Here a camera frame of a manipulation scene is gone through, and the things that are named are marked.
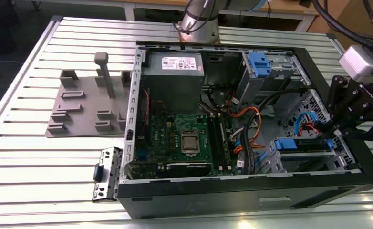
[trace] motherboard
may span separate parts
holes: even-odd
[[[230,119],[222,114],[158,114],[138,140],[134,179],[234,175]]]

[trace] cpu socket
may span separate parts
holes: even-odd
[[[182,152],[188,157],[194,157],[200,151],[200,132],[182,131]]]

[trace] slotted metal table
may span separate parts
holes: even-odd
[[[98,76],[94,55],[110,54],[111,75],[132,69],[135,41],[179,41],[171,24],[55,17],[0,102],[0,226],[155,228],[373,228],[373,190],[318,208],[132,220],[120,203],[94,204],[100,150],[123,138],[45,137],[62,69]],[[326,34],[220,28],[223,43],[304,47],[327,80],[346,74],[343,48]]]

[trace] black robot bracket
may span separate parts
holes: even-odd
[[[350,77],[335,76],[327,107],[331,120],[315,123],[320,138],[344,135],[373,141],[373,126],[370,131],[358,129],[362,123],[373,122],[373,83],[359,83]]]

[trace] black plastic frame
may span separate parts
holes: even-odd
[[[327,103],[330,85],[324,76],[315,64],[308,51],[304,48],[290,47],[271,47],[271,46],[250,46],[250,45],[208,45],[196,43],[180,42],[138,42],[139,45],[158,45],[162,48],[147,48],[160,52],[175,51],[164,46],[178,45],[183,47],[194,46],[212,46],[212,47],[242,47],[250,49],[279,49],[292,51],[299,58],[303,68],[311,78],[314,88],[316,89],[324,103]],[[311,187],[338,187],[338,190],[347,190],[347,192],[334,193],[330,200],[334,200],[352,192],[366,191],[373,189],[373,154],[364,141],[346,138],[350,150],[354,152],[359,162],[363,173],[359,174],[336,174],[319,176],[294,176],[294,177],[255,177],[254,179],[235,179],[235,180],[203,180],[191,182],[159,182],[144,184],[120,184],[118,198],[150,198],[155,196],[172,195],[191,195],[208,194],[224,192],[242,192],[271,189],[292,189],[292,188],[311,188]],[[300,208],[319,206],[326,203],[328,199],[323,199],[318,203],[315,201],[304,200]]]

